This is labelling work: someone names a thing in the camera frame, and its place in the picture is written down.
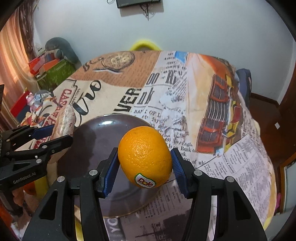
dark round plate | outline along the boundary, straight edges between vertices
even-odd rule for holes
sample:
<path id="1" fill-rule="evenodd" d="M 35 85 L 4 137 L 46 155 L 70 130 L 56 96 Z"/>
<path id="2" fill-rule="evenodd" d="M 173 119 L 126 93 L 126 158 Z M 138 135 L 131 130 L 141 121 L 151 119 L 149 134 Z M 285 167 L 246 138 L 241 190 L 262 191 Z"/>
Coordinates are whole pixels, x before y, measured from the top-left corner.
<path id="1" fill-rule="evenodd" d="M 71 179 L 96 169 L 100 161 L 107 159 L 112 149 L 118 147 L 124 134 L 137 126 L 150 125 L 123 114 L 104 115 L 84 123 L 74 131 L 71 148 L 58 162 L 58 176 Z M 137 187 L 119 167 L 112 192 L 106 199 L 99 200 L 103 217 L 132 213 L 150 202 L 158 190 Z M 79 207 L 79 197 L 75 198 L 75 204 Z"/>

green storage box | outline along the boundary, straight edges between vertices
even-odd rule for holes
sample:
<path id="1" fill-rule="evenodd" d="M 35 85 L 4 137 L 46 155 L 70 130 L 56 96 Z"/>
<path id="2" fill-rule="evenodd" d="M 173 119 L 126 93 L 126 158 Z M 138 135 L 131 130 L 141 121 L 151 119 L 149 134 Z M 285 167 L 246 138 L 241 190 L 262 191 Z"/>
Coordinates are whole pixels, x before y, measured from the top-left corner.
<path id="1" fill-rule="evenodd" d="M 52 92 L 75 71 L 75 67 L 63 59 L 39 77 L 37 82 L 42 90 Z"/>

yellow fruit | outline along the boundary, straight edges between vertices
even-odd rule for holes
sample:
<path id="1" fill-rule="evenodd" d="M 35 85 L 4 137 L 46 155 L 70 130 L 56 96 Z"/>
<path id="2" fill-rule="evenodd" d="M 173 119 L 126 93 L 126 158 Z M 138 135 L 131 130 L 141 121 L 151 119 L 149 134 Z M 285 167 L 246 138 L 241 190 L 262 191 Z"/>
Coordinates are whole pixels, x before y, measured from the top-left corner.
<path id="1" fill-rule="evenodd" d="M 118 146 L 118 159 L 127 178 L 143 188 L 164 184 L 173 168 L 165 140 L 148 126 L 136 127 L 123 136 Z"/>

dole sticker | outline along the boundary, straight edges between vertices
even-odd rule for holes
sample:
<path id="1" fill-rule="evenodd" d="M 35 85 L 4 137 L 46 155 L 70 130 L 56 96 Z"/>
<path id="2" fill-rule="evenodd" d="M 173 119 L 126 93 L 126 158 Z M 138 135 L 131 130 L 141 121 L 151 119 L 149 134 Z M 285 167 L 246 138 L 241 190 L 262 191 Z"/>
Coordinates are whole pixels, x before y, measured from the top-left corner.
<path id="1" fill-rule="evenodd" d="M 135 176 L 135 181 L 144 188 L 152 188 L 155 186 L 155 181 L 143 176 L 141 173 Z"/>

curtain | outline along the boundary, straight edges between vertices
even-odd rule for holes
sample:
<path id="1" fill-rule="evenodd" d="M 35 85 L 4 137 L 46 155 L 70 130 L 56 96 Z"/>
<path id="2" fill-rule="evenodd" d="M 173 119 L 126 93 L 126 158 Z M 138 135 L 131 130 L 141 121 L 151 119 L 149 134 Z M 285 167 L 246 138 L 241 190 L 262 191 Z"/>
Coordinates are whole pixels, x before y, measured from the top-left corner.
<path id="1" fill-rule="evenodd" d="M 33 93 L 39 90 L 28 62 L 20 30 L 20 8 L 17 8 L 0 32 L 0 84 L 5 85 L 0 113 L 2 131 L 17 126 L 10 108 L 24 89 L 28 88 Z"/>
<path id="2" fill-rule="evenodd" d="M 20 32 L 22 35 L 25 51 L 29 61 L 36 58 L 34 53 L 34 21 L 33 21 L 33 5 L 35 0 L 25 0 L 20 6 Z"/>

